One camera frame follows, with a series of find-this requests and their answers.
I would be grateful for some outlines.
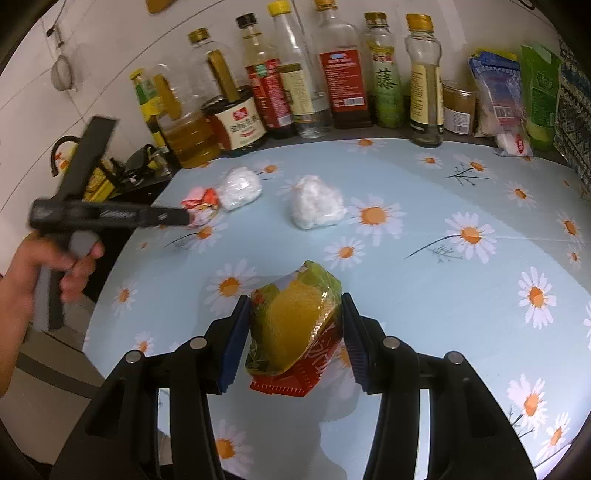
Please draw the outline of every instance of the black bottle cap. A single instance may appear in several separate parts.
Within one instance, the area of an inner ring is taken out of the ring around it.
[[[244,14],[236,19],[236,23],[240,28],[245,28],[248,25],[256,25],[257,21],[255,14]]]

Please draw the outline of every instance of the blue tablecloth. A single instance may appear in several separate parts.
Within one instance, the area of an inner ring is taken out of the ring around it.
[[[591,196],[572,170],[455,142],[436,150],[407,140],[317,142],[181,171],[157,203],[178,206],[191,188],[214,186],[238,165],[260,174],[255,202],[198,232],[131,237],[85,342],[103,375],[130,349],[168,352],[204,334],[241,293],[314,260],[386,334],[417,352],[462,352],[534,465],[564,452],[589,413],[591,388],[583,248]],[[312,231],[291,223],[291,187],[307,174],[341,190],[346,220]],[[304,398],[265,395],[249,383],[240,367],[228,393],[210,398],[225,469],[257,480],[363,477],[380,398],[355,384],[346,351]],[[166,393],[160,398],[167,433]],[[421,400],[417,478],[428,455],[428,397]]]

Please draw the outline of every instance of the tiled wall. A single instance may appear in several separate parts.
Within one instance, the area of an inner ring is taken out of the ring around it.
[[[315,33],[313,0],[291,0],[306,34]],[[466,57],[477,46],[516,50],[539,41],[557,51],[558,35],[548,19],[529,11],[518,0],[338,0],[344,19],[358,26],[363,12],[385,11],[396,35],[403,82],[410,61],[404,49],[404,15],[430,14],[443,45],[444,78],[467,75]],[[96,114],[121,121],[109,153],[121,160],[150,142],[142,123],[129,73],[150,67],[165,54],[189,52],[187,33],[209,28],[215,40],[240,53],[234,18],[256,13],[268,37],[272,20],[268,0],[177,0],[169,9],[150,15],[144,0],[67,0],[60,19],[65,53],[76,76],[77,92],[58,92],[50,81],[56,58],[52,25],[62,0],[40,19],[0,76],[0,273],[27,234],[27,212],[38,196],[54,192],[49,152],[64,134],[79,134]]]

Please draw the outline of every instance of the barcode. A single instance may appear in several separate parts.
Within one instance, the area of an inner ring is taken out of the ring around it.
[[[343,104],[345,106],[365,105],[365,100],[363,97],[345,98],[345,99],[343,99]]]
[[[285,116],[282,116],[281,118],[277,119],[277,123],[279,123],[280,127],[284,127],[286,125],[289,125],[292,122],[293,122],[293,120],[291,119],[291,115],[285,115]]]
[[[513,110],[506,106],[496,106],[495,105],[495,115],[497,118],[515,118],[513,115]]]

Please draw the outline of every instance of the metal screw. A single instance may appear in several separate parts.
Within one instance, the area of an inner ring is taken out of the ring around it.
[[[129,364],[134,364],[136,362],[139,362],[139,360],[142,358],[142,354],[139,350],[132,350],[130,352],[127,352],[125,354],[125,361]]]
[[[449,352],[447,359],[455,365],[459,365],[464,361],[464,357],[460,352]]]
[[[391,348],[392,350],[397,349],[400,346],[400,340],[398,340],[396,337],[388,336],[382,340],[382,343],[386,348]]]
[[[193,350],[201,350],[202,348],[205,348],[207,346],[207,340],[205,339],[205,337],[195,337],[191,339],[191,341],[189,342],[189,346]]]

